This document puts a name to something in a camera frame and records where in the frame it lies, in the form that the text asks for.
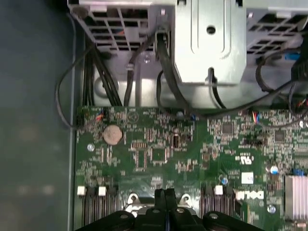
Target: black connector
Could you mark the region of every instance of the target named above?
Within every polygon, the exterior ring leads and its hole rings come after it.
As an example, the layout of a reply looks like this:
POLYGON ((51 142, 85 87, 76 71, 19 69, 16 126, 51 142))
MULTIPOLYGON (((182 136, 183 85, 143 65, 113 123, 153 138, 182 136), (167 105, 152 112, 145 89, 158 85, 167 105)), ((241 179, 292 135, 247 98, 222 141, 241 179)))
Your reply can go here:
POLYGON ((79 114, 77 115, 76 117, 76 125, 79 127, 79 128, 82 128, 85 126, 85 116, 83 114, 79 114))
POLYGON ((303 37, 300 47, 299 59, 294 63, 291 70, 291 80, 308 81, 308 35, 303 37))

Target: capacitor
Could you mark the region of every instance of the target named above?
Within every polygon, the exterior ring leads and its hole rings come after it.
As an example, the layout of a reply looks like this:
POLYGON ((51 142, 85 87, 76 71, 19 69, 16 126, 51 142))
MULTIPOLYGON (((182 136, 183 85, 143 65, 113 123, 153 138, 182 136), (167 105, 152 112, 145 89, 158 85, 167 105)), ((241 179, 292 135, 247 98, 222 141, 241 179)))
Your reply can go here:
POLYGON ((222 180, 221 180, 221 183, 223 185, 227 185, 228 184, 228 179, 226 177, 224 177, 222 180))
POLYGON ((278 174, 278 168, 277 168, 277 166, 275 166, 273 164, 266 165, 265 170, 266 170, 266 172, 271 173, 273 175, 278 174))
POLYGON ((276 212, 276 207, 274 205, 269 205, 268 206, 268 212, 270 214, 274 214, 276 212))
POLYGON ((273 175, 277 175, 278 174, 277 166, 270 167, 270 173, 273 174, 273 175))

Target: chip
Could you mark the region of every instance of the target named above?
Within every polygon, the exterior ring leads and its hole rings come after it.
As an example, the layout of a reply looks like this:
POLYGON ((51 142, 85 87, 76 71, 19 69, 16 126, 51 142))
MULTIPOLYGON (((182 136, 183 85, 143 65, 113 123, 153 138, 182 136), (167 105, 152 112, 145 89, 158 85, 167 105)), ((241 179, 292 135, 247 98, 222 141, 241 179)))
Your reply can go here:
POLYGON ((233 134, 233 124, 232 123, 222 124, 222 134, 233 134))
POLYGON ((164 162, 165 161, 165 150, 164 149, 153 149, 152 151, 152 161, 154 162, 164 162))
POLYGON ((284 141, 285 141, 285 132, 275 131, 275 142, 284 142, 284 141))

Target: white label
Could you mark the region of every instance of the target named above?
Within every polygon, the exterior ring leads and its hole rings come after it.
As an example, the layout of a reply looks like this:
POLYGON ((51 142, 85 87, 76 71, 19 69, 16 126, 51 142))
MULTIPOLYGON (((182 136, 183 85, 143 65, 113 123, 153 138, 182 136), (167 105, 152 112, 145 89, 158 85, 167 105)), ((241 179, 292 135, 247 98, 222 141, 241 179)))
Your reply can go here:
POLYGON ((236 200, 244 200, 246 199, 264 199, 264 191, 237 191, 236 192, 236 200))
POLYGON ((253 172, 242 172, 242 184, 253 184, 254 173, 253 172))
POLYGON ((254 157, 242 155, 242 156, 236 156, 235 160, 240 161, 242 165, 251 165, 254 160, 254 157))

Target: black cable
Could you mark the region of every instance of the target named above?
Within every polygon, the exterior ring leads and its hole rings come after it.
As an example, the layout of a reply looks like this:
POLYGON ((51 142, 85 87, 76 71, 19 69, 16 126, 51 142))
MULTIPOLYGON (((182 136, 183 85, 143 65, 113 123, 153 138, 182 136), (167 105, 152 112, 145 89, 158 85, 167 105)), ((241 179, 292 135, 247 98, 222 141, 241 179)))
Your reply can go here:
MULTIPOLYGON (((272 54, 270 54, 269 56, 267 56, 265 59, 263 59, 257 66, 256 68, 256 81, 258 83, 258 85, 260 86, 261 90, 262 91, 265 91, 265 92, 271 92, 273 89, 270 88, 265 82, 264 80, 262 79, 262 75, 261 75, 261 69, 262 69, 262 66, 265 65, 266 61, 268 59, 271 59, 277 55, 281 55, 281 54, 285 54, 285 53, 294 53, 294 52, 300 52, 300 48, 288 48, 288 49, 284 49, 284 50, 281 50, 281 51, 277 51, 277 52, 274 52, 272 54)), ((288 102, 288 98, 284 95, 279 95, 284 101, 288 102)))
POLYGON ((161 104, 160 102, 160 95, 162 92, 162 84, 161 84, 161 77, 162 74, 164 73, 164 71, 159 72, 158 76, 157 76, 157 81, 156 81, 156 102, 157 102, 157 106, 158 108, 161 110, 162 113, 164 113, 165 115, 169 116, 170 118, 173 118, 175 120, 190 120, 190 117, 184 116, 184 117, 178 117, 175 114, 169 113, 161 104))
POLYGON ((101 78, 102 83, 103 83, 103 87, 105 88, 105 91, 106 91, 107 97, 108 97, 108 99, 110 101, 110 104, 112 106, 117 106, 116 101, 114 99, 114 94, 111 92, 110 86, 109 86, 109 84, 107 82, 107 79, 105 78, 104 72, 102 70, 102 66, 101 66, 101 61, 100 61, 99 55, 98 55, 98 53, 95 50, 92 50, 91 52, 92 52, 92 56, 93 56, 93 61, 94 61, 95 65, 96 65, 96 68, 97 68, 97 70, 99 72, 100 78, 101 78))
POLYGON ((151 35, 132 55, 131 59, 129 60, 128 64, 131 65, 129 68, 130 70, 127 71, 127 87, 124 96, 124 106, 128 106, 129 99, 134 83, 134 64, 136 62, 137 57, 147 50, 153 43, 155 42, 155 34, 151 35))
POLYGON ((177 79, 174 76, 173 69, 172 69, 172 62, 168 56, 168 52, 166 49, 166 45, 164 42, 163 35, 158 35, 157 41, 157 53, 159 57, 160 64, 163 68, 165 79, 167 84, 173 93, 176 101, 179 105, 181 105, 186 111, 191 112, 193 109, 190 107, 189 103, 186 101, 184 96, 182 95, 181 91, 179 90, 177 79))
POLYGON ((100 58, 100 53, 99 53, 97 48, 95 49, 95 52, 97 54, 97 57, 99 57, 99 59, 98 59, 99 63, 98 64, 99 64, 101 70, 104 73, 104 76, 106 78, 107 83, 109 84, 109 87, 110 87, 110 90, 111 90, 112 94, 114 95, 114 99, 115 99, 116 105, 117 106, 122 106, 122 102, 121 102, 119 94, 117 92, 114 80, 112 79, 111 74, 110 74, 108 68, 106 67, 104 62, 102 62, 102 59, 100 58))
POLYGON ((88 105, 88 91, 89 91, 89 86, 88 86, 88 55, 85 57, 85 62, 84 62, 84 68, 83 68, 83 80, 82 80, 82 105, 86 106, 88 105))
POLYGON ((232 113, 237 113, 239 111, 242 110, 246 110, 254 105, 256 105, 257 103, 260 103, 264 100, 267 100, 270 97, 276 96, 277 94, 279 94, 282 90, 290 87, 290 85, 292 85, 294 82, 293 81, 289 81, 285 84, 283 84, 282 86, 280 86, 279 88, 277 88, 276 90, 271 91, 269 94, 256 99, 252 102, 246 103, 244 105, 232 108, 232 109, 226 109, 223 110, 222 112, 218 112, 218 113, 210 113, 210 114, 205 114, 205 115, 201 115, 200 113, 196 112, 195 110, 193 110, 188 102, 186 101, 186 99, 183 97, 182 93, 179 90, 179 87, 177 86, 177 82, 176 82, 176 78, 174 76, 173 70, 172 70, 172 63, 171 60, 168 56, 167 53, 167 49, 166 46, 164 44, 164 40, 162 37, 158 38, 158 45, 157 45, 157 52, 158 52, 158 57, 160 59, 160 63, 163 67, 163 71, 165 73, 165 78, 167 81, 167 84, 169 86, 169 88, 171 89, 172 93, 174 94, 178 104, 182 105, 182 107, 189 113, 199 117, 200 119, 204 120, 204 119, 211 119, 211 118, 215 118, 215 117, 222 117, 225 115, 229 115, 232 113))
POLYGON ((221 108, 226 108, 226 106, 223 104, 223 102, 221 101, 221 98, 218 94, 218 90, 217 90, 217 79, 215 78, 215 75, 214 75, 214 69, 211 68, 209 70, 209 83, 212 85, 212 91, 213 91, 213 95, 214 95, 214 98, 216 100, 216 102, 219 104, 219 106, 221 108))
POLYGON ((60 76, 57 84, 56 84, 56 89, 55 89, 55 102, 56 102, 56 107, 57 107, 57 111, 58 114, 61 118, 61 120, 63 121, 63 123, 68 126, 71 129, 79 129, 80 127, 75 126, 75 125, 71 125, 65 118, 64 113, 62 111, 62 107, 61 107, 61 102, 60 102, 60 86, 61 83, 63 82, 64 78, 67 76, 67 74, 78 64, 80 63, 83 58, 95 47, 95 44, 92 44, 91 46, 89 46, 87 49, 85 49, 83 51, 83 53, 69 66, 69 68, 64 71, 64 73, 60 76))
POLYGON ((89 73, 88 73, 88 81, 89 81, 89 105, 94 106, 94 63, 92 56, 89 55, 89 73))
POLYGON ((292 115, 297 115, 297 113, 293 110, 293 106, 292 106, 292 99, 293 99, 293 95, 295 93, 296 90, 296 83, 294 83, 291 88, 290 88, 290 92, 289 92, 289 100, 288 100, 288 108, 289 111, 292 115))

